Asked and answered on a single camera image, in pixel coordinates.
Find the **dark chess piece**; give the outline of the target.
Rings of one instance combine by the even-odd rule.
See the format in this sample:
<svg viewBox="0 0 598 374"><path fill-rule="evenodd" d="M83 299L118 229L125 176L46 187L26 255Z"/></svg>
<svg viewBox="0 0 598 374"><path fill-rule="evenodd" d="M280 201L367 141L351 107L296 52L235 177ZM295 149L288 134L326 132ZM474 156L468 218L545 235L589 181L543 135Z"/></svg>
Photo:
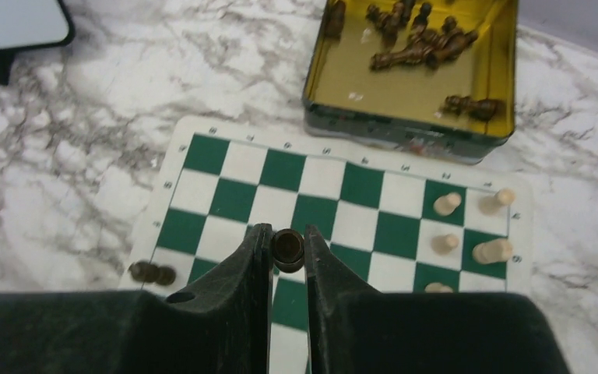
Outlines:
<svg viewBox="0 0 598 374"><path fill-rule="evenodd" d="M155 263L138 261L128 267L128 273L134 281L139 283L169 286L176 279L176 272L170 266L160 266Z"/></svg>
<svg viewBox="0 0 598 374"><path fill-rule="evenodd" d="M304 265L304 238L290 228L277 231L271 244L273 261L283 273L296 273Z"/></svg>

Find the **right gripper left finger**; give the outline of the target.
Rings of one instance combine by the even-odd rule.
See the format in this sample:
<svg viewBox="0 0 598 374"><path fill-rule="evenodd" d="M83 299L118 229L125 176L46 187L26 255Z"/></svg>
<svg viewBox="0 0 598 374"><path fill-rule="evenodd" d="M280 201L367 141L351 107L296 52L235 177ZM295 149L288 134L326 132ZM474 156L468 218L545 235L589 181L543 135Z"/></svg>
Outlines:
<svg viewBox="0 0 598 374"><path fill-rule="evenodd" d="M0 294L0 373L266 373L269 224L167 297L150 291Z"/></svg>

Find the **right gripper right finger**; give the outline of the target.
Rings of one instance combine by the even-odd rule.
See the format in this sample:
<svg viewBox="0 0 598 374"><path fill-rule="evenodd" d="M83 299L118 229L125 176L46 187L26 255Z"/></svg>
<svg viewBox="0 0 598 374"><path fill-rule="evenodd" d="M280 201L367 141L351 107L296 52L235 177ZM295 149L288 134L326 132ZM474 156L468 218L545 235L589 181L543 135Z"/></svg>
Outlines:
<svg viewBox="0 0 598 374"><path fill-rule="evenodd" d="M566 373L545 315L513 293L384 293L304 231L314 373Z"/></svg>

